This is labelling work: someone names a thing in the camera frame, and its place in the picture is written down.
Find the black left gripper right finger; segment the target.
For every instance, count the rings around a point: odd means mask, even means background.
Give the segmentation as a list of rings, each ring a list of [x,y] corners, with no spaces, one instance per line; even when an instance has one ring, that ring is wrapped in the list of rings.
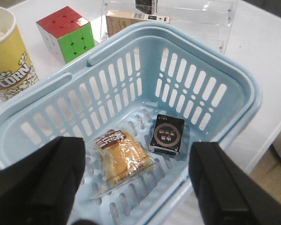
[[[281,225],[281,204],[217,142],[194,142],[189,176],[206,225]]]

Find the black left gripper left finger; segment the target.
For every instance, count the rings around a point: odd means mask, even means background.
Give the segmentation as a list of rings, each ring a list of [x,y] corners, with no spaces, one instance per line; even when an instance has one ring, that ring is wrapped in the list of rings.
[[[59,136],[0,170],[0,225],[65,225],[85,170],[82,138]]]

